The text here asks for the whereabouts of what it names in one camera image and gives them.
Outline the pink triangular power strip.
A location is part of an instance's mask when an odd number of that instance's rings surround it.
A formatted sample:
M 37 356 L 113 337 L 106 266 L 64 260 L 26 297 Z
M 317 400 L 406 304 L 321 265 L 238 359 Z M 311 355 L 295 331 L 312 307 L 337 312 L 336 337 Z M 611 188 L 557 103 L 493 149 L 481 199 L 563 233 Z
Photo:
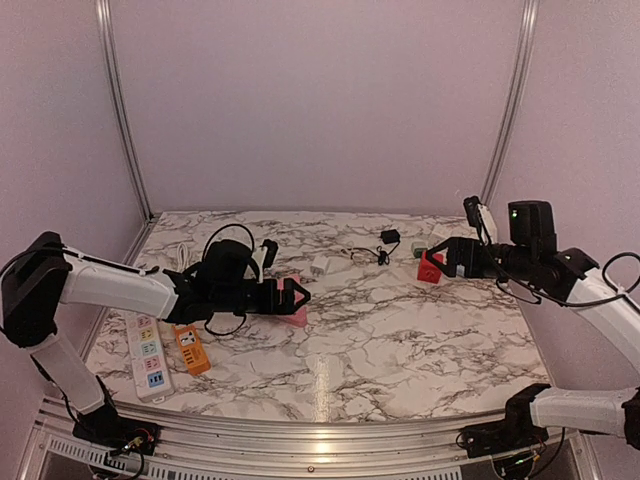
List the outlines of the pink triangular power strip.
M 289 276 L 291 279 L 295 280 L 297 283 L 300 283 L 300 276 L 298 274 L 293 274 Z M 277 279 L 278 288 L 282 289 L 284 287 L 285 277 L 280 277 Z M 291 315 L 279 315 L 277 319 L 280 322 L 287 323 L 293 327 L 304 328 L 307 326 L 307 309 L 305 306 L 302 306 L 298 309 L 294 314 Z

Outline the red cube socket adapter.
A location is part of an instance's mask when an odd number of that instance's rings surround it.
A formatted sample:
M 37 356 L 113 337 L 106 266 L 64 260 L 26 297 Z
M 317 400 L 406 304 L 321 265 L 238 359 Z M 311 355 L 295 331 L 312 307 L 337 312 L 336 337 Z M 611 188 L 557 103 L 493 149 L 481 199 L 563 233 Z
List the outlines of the red cube socket adapter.
M 441 277 L 442 271 L 427 258 L 427 252 L 424 251 L 420 257 L 417 280 L 430 284 L 438 284 Z

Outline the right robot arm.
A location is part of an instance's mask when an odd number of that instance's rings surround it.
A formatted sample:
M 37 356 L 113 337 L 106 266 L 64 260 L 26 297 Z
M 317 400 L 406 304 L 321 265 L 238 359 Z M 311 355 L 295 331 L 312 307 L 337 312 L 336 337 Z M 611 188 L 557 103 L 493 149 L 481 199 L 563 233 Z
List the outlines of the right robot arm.
M 633 367 L 639 365 L 638 303 L 610 279 L 608 264 L 598 264 L 578 248 L 558 249 L 550 203 L 509 203 L 507 244 L 494 242 L 493 218 L 478 197 L 466 198 L 463 206 L 475 237 L 450 237 L 424 254 L 443 275 L 513 282 L 530 293 L 533 305 L 550 301 L 572 310 Z M 535 383 L 506 401 L 503 419 L 467 426 L 460 440 L 475 458 L 545 441 L 551 427 L 615 436 L 637 448 L 639 390 L 567 390 Z

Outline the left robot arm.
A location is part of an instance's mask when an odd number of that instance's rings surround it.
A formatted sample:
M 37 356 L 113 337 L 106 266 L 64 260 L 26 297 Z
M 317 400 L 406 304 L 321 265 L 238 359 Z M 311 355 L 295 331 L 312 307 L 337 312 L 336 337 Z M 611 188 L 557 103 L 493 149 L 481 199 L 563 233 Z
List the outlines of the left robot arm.
M 277 252 L 271 240 L 210 239 L 201 259 L 181 272 L 136 269 L 73 250 L 59 234 L 45 232 L 1 270 L 1 331 L 66 395 L 81 427 L 116 445 L 126 423 L 106 386 L 59 332 L 59 305 L 97 305 L 172 325 L 208 322 L 217 313 L 294 315 L 311 294 L 294 278 L 265 277 Z

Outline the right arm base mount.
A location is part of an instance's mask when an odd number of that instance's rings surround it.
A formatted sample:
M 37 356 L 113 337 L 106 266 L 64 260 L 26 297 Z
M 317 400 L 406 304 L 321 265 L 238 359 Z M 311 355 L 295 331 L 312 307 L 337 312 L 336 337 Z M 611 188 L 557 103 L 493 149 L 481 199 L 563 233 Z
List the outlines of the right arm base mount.
M 478 458 L 546 442 L 548 431 L 533 424 L 530 406 L 538 394 L 550 387 L 535 383 L 519 391 L 506 401 L 503 419 L 463 427 L 456 437 L 457 446 L 469 458 Z

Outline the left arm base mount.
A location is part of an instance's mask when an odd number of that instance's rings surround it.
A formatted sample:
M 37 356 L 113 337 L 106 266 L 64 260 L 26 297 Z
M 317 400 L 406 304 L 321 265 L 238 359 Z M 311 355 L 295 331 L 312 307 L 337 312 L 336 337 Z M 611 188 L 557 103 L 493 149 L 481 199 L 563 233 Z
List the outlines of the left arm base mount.
M 96 378 L 103 393 L 103 402 L 88 413 L 68 413 L 74 421 L 73 436 L 111 449 L 111 455 L 136 451 L 142 455 L 152 455 L 158 441 L 160 426 L 157 423 L 121 416 L 113 399 L 102 382 Z

